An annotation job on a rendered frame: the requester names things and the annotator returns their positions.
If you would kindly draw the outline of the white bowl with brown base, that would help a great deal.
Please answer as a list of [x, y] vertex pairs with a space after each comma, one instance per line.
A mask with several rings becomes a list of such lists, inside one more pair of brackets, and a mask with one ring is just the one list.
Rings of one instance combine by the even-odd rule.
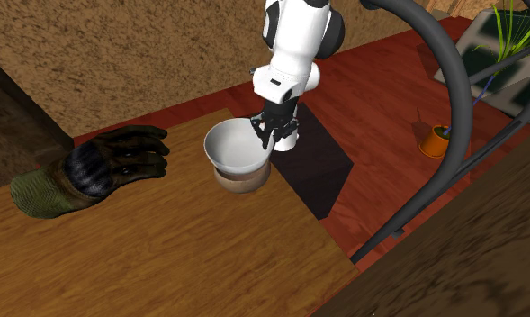
[[263, 186], [270, 176], [274, 138], [265, 149], [248, 118], [232, 118], [213, 126], [203, 142], [214, 176], [227, 191], [245, 194]]

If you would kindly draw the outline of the dark robot stand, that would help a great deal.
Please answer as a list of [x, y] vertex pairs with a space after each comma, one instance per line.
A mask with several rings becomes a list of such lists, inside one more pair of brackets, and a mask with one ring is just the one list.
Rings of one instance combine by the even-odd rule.
[[311, 109], [298, 105], [299, 139], [293, 149], [275, 151], [271, 162], [316, 219], [328, 217], [354, 162]]

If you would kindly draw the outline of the wooden table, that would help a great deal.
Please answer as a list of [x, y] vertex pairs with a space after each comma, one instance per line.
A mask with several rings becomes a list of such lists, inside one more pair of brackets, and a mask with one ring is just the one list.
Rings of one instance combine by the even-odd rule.
[[202, 142], [219, 110], [169, 129], [166, 176], [53, 220], [0, 187], [0, 317], [307, 317], [357, 273], [277, 172], [245, 195]]

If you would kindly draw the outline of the dark green and black glove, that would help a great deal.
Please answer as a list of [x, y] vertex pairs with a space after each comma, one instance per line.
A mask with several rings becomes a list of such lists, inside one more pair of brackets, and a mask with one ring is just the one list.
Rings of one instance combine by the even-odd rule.
[[100, 133], [65, 157], [14, 177], [13, 203], [32, 218], [54, 219], [99, 204], [127, 184], [164, 177], [166, 136], [151, 125]]

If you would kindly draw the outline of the grey rug with dark patches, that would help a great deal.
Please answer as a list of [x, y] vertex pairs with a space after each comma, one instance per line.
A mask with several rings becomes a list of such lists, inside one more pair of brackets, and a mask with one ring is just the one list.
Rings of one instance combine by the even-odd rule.
[[[469, 76], [496, 63], [510, 24], [511, 41], [516, 43], [530, 30], [530, 13], [485, 9], [475, 17], [456, 43]], [[530, 56], [506, 67], [492, 81], [485, 77], [473, 84], [472, 95], [512, 117], [518, 115], [530, 101]]]

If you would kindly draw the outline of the dark wooden furniture top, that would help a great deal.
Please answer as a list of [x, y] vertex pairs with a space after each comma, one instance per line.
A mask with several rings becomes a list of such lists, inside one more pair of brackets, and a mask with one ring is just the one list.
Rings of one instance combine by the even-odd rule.
[[310, 317], [530, 317], [530, 136]]

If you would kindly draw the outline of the grey tubular chair frame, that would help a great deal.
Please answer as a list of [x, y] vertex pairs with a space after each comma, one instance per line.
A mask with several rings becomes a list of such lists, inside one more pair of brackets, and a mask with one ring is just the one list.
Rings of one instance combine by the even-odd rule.
[[451, 137], [443, 161], [434, 175], [351, 257], [355, 264], [383, 240], [402, 229], [422, 210], [445, 193], [465, 174], [481, 163], [495, 149], [516, 134], [530, 120], [530, 103], [490, 141], [474, 154], [464, 155], [472, 134], [471, 84], [492, 74], [506, 60], [469, 77], [452, 40], [439, 22], [412, 0], [364, 0], [364, 7], [375, 6], [389, 11], [411, 26], [433, 52], [446, 81], [451, 106]]

